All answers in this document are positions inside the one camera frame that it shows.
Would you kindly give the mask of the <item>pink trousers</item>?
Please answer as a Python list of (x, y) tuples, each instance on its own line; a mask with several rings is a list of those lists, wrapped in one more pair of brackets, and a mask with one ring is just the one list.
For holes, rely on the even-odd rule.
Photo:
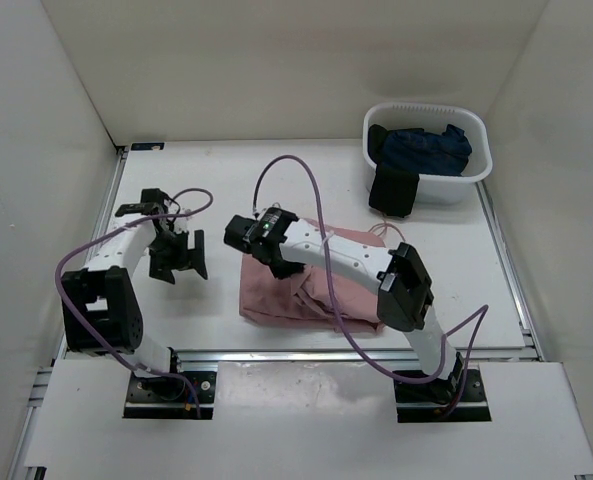
[[(332, 280), (345, 327), (352, 333), (380, 333), (384, 324), (377, 318), (377, 296), (340, 275)], [(339, 329), (323, 269), (307, 266), (280, 280), (249, 255), (242, 257), (239, 314), (262, 327)]]

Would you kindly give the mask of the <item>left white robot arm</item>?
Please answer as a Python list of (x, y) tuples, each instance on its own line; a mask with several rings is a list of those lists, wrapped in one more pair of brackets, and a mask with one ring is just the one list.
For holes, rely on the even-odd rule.
[(206, 278), (205, 234), (187, 226), (193, 214), (177, 195), (144, 189), (139, 201), (116, 210), (108, 233), (66, 254), (55, 271), (68, 348), (152, 375), (151, 388), (164, 400), (182, 395), (186, 377), (176, 352), (146, 334), (132, 275), (148, 258), (154, 280), (173, 284), (176, 272), (190, 270)]

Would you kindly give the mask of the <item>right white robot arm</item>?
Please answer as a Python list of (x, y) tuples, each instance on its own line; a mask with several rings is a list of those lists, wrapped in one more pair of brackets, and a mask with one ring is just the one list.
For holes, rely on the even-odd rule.
[(399, 331), (420, 369), (389, 376), (427, 401), (455, 397), (464, 360), (434, 316), (432, 280), (414, 247), (390, 250), (371, 233), (332, 229), (278, 207), (258, 218), (233, 216), (224, 243), (243, 255), (241, 316), (264, 326)]

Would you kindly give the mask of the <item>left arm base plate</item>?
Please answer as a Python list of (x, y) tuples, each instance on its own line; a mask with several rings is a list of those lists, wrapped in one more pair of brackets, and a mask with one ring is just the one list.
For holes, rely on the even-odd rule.
[(123, 417), (151, 420), (211, 420), (217, 386), (216, 371), (182, 373), (198, 395), (197, 410), (193, 394), (185, 382), (164, 377), (130, 376)]

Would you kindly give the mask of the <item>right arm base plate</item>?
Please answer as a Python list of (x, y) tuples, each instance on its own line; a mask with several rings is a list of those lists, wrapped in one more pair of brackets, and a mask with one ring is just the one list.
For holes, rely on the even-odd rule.
[(431, 384), (394, 382), (399, 423), (490, 422), (492, 420), (481, 372), (469, 368), (453, 393), (443, 394)]

